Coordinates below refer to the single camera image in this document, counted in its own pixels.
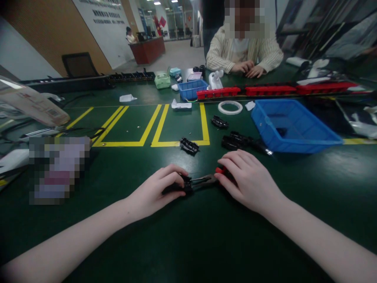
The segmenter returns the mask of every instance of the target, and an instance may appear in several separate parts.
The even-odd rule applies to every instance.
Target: wooden wall panel
[[[131,10],[130,2],[129,0],[121,0],[121,3],[124,9],[124,13],[126,14],[128,23],[130,24],[130,28],[132,29],[132,34],[136,36],[136,33],[139,32],[139,29],[137,28],[135,17]]]
[[[71,0],[13,0],[2,16],[49,62],[67,76],[62,55],[89,52],[99,73],[111,73],[106,57]]]

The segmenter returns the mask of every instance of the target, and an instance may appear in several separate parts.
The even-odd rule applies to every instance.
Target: person
[[[377,56],[377,10],[346,32],[325,55],[343,60],[360,55]]]
[[[224,0],[199,0],[199,12],[203,19],[204,58],[207,58],[212,38],[224,24]]]
[[[289,200],[255,156],[238,150],[226,153],[218,163],[224,165],[236,181],[235,184],[225,175],[215,174],[230,195],[285,233],[334,281],[377,282],[377,256]],[[182,191],[161,194],[173,183],[183,187],[181,174],[188,175],[174,164],[161,168],[127,198],[5,264],[2,267],[5,279],[11,282],[64,280],[116,231],[184,196]]]
[[[132,30],[130,27],[127,27],[126,28],[126,31],[127,31],[127,40],[130,44],[134,44],[134,43],[137,43],[137,37],[134,37],[133,34],[132,34]]]
[[[207,68],[225,73],[244,73],[260,78],[277,68],[283,60],[274,32],[268,25],[256,23],[257,1],[226,1],[225,24],[212,39]]]

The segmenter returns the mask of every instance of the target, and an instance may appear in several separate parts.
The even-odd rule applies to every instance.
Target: white shirt
[[[247,53],[249,50],[249,39],[233,39],[232,58],[233,63],[247,61]]]
[[[127,35],[127,40],[131,44],[136,42],[135,37],[133,35]]]

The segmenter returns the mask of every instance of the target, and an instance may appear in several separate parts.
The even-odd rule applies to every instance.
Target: hand
[[[259,79],[264,72],[265,70],[261,66],[255,66],[246,74],[246,77],[252,78],[257,76],[257,78]]]
[[[132,222],[148,217],[176,198],[186,195],[183,191],[171,192],[166,195],[161,194],[167,186],[173,183],[178,183],[181,187],[184,187],[183,179],[178,173],[185,176],[188,175],[184,169],[175,164],[161,168],[142,183],[129,197],[124,199],[127,214],[131,217]]]
[[[253,61],[251,61],[251,60],[250,61],[245,61],[245,62],[241,62],[241,63],[235,64],[233,66],[233,68],[231,69],[231,72],[232,73],[238,73],[238,72],[247,73],[253,67],[254,67],[254,62]]]
[[[281,200],[287,199],[259,160],[238,150],[228,152],[218,161],[233,175],[237,185],[216,173],[215,177],[230,195],[241,204],[266,216]]]

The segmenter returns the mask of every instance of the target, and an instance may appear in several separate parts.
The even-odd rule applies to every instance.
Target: woman
[[[283,52],[275,34],[268,32],[268,25],[255,21],[258,8],[255,1],[225,1],[225,24],[215,34],[207,54],[210,70],[260,78],[280,65]]]
[[[127,40],[128,40],[128,42],[131,43],[131,44],[136,43],[137,42],[137,37],[135,38],[132,35],[132,29],[130,27],[127,27],[126,30],[127,30]]]

